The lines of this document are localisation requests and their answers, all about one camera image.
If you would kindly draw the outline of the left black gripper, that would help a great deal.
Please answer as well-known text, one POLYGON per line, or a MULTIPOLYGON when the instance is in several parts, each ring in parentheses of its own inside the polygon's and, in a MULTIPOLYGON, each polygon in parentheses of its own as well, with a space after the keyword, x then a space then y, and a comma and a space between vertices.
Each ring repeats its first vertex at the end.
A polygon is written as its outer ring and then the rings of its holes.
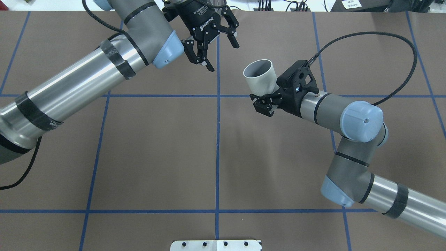
MULTIPOLYGON (((163 13, 170 22, 177 16, 181 18, 194 39, 214 39, 219 35, 221 16, 226 20, 228 27, 220 26, 220 32, 227 35, 233 48, 239 48, 236 40, 236 28, 239 22, 230 7, 226 6, 226 0, 164 0, 163 13)), ((183 39, 184 52, 188 60, 193 64, 200 64, 208 71, 215 69, 207 57, 209 42, 183 39)))

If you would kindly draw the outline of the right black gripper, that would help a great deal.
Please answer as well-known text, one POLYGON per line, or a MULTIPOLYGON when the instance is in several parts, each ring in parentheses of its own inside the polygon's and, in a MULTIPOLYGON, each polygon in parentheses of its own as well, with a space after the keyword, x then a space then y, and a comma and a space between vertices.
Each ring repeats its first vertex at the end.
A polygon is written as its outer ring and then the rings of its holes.
POLYGON ((251 101, 254 102, 256 112, 265 116, 273 116, 275 110, 278 108, 287 113, 301 117, 301 104, 307 91, 296 92, 296 89, 293 87, 284 89, 277 85, 271 87, 270 91, 270 94, 263 96, 258 96, 253 93, 249 95, 251 101))

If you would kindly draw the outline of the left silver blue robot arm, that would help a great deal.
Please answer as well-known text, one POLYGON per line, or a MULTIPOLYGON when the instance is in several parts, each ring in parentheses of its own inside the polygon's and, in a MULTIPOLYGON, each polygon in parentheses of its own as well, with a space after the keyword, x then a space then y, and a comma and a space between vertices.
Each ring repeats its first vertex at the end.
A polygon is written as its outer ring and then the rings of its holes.
POLYGON ((24 92, 1 109, 1 164, 37 148, 38 138, 152 64, 161 69, 186 54, 193 64, 214 71, 208 45, 221 33, 239 48, 239 22, 226 3, 208 0, 96 0, 105 11, 115 10, 127 31, 107 24, 83 3, 87 13, 116 31, 99 47, 48 81, 24 92))

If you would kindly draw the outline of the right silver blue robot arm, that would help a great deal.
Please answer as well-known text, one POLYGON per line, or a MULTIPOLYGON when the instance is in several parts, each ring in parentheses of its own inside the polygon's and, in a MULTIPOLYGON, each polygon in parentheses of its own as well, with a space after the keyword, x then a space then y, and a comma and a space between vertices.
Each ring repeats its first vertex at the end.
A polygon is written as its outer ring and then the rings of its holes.
POLYGON ((255 110, 272 116, 279 108, 341 135, 321 187, 328 200, 344 207, 363 204, 388 218, 398 219, 445 238, 445 203, 368 170, 377 148, 389 136, 382 110, 328 92, 278 88, 250 94, 255 110))

